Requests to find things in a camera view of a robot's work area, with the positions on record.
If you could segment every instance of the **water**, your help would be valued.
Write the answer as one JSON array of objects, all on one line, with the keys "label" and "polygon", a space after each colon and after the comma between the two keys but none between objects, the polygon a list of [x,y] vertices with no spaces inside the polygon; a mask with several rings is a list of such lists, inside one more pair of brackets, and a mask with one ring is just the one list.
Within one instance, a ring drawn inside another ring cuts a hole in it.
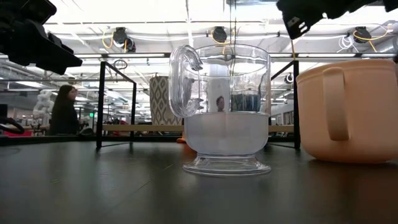
[{"label": "water", "polygon": [[263,114],[196,114],[185,118],[185,140],[201,154],[254,154],[267,143],[268,125]]}]

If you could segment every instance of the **dark table surface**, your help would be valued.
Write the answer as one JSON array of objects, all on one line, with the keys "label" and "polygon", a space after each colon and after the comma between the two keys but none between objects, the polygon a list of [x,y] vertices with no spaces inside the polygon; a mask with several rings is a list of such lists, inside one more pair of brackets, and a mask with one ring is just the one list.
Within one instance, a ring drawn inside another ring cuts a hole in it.
[{"label": "dark table surface", "polygon": [[186,173],[174,143],[0,148],[0,223],[398,223],[398,163],[344,165],[267,146],[270,174]]}]

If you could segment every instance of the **woman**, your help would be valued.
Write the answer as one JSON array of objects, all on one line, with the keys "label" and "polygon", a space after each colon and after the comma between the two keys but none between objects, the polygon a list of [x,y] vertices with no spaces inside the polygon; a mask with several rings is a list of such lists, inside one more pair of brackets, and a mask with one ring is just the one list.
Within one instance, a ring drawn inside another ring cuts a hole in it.
[{"label": "woman", "polygon": [[224,112],[224,97],[219,96],[216,100],[217,112]]},{"label": "woman", "polygon": [[50,134],[76,134],[79,128],[77,113],[73,104],[77,90],[71,85],[63,85],[58,91],[52,108]]}]

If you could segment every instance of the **white stuffed toy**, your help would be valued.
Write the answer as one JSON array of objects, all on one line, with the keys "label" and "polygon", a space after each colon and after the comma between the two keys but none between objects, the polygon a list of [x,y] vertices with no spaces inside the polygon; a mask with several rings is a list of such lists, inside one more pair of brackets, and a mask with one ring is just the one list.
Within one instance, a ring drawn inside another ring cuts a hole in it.
[{"label": "white stuffed toy", "polygon": [[49,117],[52,108],[54,106],[54,102],[50,100],[51,95],[52,95],[51,91],[47,90],[40,91],[40,94],[37,96],[37,103],[33,108],[34,118]]}]

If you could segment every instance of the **orange object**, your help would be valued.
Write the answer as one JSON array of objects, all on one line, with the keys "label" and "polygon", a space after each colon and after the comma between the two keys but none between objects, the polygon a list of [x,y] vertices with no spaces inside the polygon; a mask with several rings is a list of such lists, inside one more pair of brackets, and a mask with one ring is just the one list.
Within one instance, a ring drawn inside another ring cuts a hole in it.
[{"label": "orange object", "polygon": [[177,143],[182,143],[182,144],[185,144],[185,143],[187,143],[187,142],[185,142],[185,138],[184,138],[184,132],[182,132],[182,137],[181,137],[181,138],[179,138],[179,139],[177,139]]},{"label": "orange object", "polygon": [[390,60],[332,63],[297,77],[303,148],[317,159],[380,163],[398,157],[398,85]]},{"label": "orange object", "polygon": [[[128,123],[125,122],[125,121],[120,121],[120,124],[128,124]],[[112,136],[120,136],[120,132],[119,131],[114,131]]]},{"label": "orange object", "polygon": [[9,137],[32,137],[33,136],[32,131],[25,131],[23,134],[14,134],[14,133],[9,133],[9,132],[5,131],[4,134]]}]

